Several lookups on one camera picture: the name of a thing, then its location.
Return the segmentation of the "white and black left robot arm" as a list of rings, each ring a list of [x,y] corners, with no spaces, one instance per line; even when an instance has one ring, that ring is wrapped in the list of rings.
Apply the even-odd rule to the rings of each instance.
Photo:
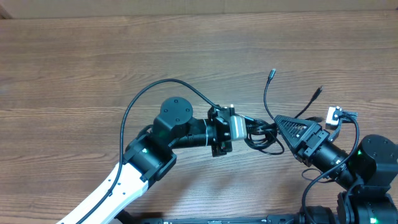
[[[245,120],[234,108],[211,108],[207,119],[195,119],[189,101],[168,98],[152,125],[127,145],[106,180],[61,223],[137,223],[125,207],[175,165],[174,148],[211,146],[214,157],[223,156],[232,150],[232,141],[246,135]]]

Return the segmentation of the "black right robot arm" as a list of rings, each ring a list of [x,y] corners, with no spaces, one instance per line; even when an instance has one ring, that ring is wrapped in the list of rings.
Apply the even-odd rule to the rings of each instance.
[[[384,136],[371,134],[359,139],[359,126],[353,123],[353,148],[346,152],[334,145],[331,134],[317,122],[277,115],[280,135],[299,162],[314,166],[320,175],[302,195],[302,208],[295,223],[397,223],[397,207],[388,191],[397,176],[397,145]],[[308,206],[309,190],[320,179],[330,179],[344,191],[338,194],[337,212],[321,206]]]

